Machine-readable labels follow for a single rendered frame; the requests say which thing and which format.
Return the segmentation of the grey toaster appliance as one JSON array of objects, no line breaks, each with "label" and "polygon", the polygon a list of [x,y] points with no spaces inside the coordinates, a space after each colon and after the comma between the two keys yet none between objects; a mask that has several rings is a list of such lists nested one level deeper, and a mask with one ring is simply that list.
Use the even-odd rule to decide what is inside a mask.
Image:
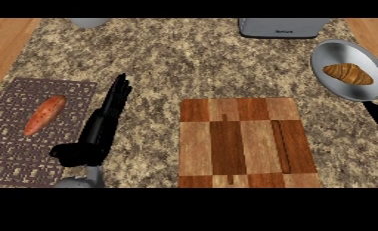
[{"label": "grey toaster appliance", "polygon": [[239,32],[252,38],[315,38],[328,18],[239,18]]}]

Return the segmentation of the silver frying pan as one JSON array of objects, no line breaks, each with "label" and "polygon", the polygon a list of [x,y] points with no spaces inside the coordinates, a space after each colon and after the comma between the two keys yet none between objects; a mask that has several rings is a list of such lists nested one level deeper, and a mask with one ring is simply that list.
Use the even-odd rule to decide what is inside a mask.
[{"label": "silver frying pan", "polygon": [[313,50],[310,66],[325,88],[360,102],[378,123],[378,58],[372,53],[348,41],[326,40]]}]

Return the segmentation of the orange sweet potato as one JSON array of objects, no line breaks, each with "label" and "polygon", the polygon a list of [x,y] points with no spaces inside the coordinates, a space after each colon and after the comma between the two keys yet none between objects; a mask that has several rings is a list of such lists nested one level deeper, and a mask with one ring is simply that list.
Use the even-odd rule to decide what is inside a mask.
[{"label": "orange sweet potato", "polygon": [[52,96],[40,104],[24,128],[24,135],[34,135],[56,119],[63,110],[66,98],[63,95]]}]

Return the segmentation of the golden brown croissant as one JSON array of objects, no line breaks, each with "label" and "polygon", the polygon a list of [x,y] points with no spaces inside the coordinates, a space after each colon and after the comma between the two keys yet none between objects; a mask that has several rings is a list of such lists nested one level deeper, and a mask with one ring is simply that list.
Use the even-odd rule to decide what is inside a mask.
[{"label": "golden brown croissant", "polygon": [[341,82],[351,85],[372,85],[374,78],[362,70],[362,68],[351,63],[332,64],[323,67],[323,73]]}]

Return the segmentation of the checkered wooden cutting board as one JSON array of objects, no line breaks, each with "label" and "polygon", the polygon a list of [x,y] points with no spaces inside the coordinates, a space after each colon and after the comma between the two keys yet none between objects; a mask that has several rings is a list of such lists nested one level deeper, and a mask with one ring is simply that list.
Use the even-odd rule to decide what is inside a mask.
[{"label": "checkered wooden cutting board", "polygon": [[294,99],[182,101],[182,188],[301,188],[319,185]]}]

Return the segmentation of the grey rounded object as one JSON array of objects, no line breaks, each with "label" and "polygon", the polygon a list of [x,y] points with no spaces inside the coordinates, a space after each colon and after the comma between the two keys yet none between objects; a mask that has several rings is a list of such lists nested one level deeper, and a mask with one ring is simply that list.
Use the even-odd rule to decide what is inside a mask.
[{"label": "grey rounded object", "polygon": [[103,25],[109,21],[109,18],[71,18],[69,21],[80,28],[94,28]]}]

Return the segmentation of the brown patterned placemat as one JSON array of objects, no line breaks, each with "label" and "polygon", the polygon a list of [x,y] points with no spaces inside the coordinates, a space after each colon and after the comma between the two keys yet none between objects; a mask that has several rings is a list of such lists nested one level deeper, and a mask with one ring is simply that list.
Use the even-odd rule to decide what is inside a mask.
[{"label": "brown patterned placemat", "polygon": [[50,187],[55,145],[77,141],[96,83],[16,77],[0,92],[0,187]]}]

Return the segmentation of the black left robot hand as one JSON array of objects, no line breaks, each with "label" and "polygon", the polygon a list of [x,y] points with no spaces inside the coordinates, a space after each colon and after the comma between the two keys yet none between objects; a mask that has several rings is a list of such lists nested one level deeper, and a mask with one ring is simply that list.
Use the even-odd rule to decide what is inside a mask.
[{"label": "black left robot hand", "polygon": [[63,167],[102,165],[131,89],[126,74],[120,74],[108,90],[102,107],[93,111],[86,122],[78,141],[59,144],[50,150],[50,156],[59,160]]}]

